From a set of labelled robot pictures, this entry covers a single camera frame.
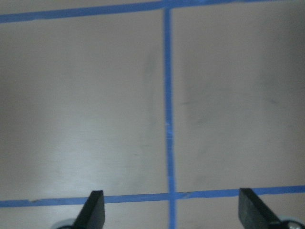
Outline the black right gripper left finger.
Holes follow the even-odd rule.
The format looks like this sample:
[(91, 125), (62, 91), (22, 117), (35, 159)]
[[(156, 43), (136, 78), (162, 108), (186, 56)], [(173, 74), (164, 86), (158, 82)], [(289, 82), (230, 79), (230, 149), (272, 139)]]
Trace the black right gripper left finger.
[(72, 224), (73, 229), (103, 229), (105, 223), (102, 190), (92, 191)]

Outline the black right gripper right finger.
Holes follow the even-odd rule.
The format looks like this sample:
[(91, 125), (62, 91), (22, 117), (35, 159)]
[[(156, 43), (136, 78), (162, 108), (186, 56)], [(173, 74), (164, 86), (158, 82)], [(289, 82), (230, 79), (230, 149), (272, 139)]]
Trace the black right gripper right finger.
[(250, 188), (240, 188), (238, 218), (244, 229), (281, 229), (278, 216)]

